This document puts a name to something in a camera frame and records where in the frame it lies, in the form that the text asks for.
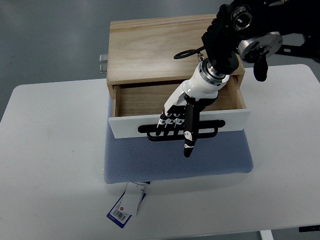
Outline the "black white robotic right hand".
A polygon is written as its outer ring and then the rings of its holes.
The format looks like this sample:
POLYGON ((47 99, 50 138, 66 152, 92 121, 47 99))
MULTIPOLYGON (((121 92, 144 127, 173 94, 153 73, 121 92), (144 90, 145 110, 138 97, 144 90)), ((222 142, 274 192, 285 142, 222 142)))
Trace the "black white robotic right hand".
POLYGON ((165 102, 155 135, 167 136, 170 131, 177 135, 178 127, 183 126, 183 154, 190 157, 199 134, 200 112, 215 102, 229 79, 228 74, 215 70, 208 59, 202 60, 192 77, 184 80, 165 102))

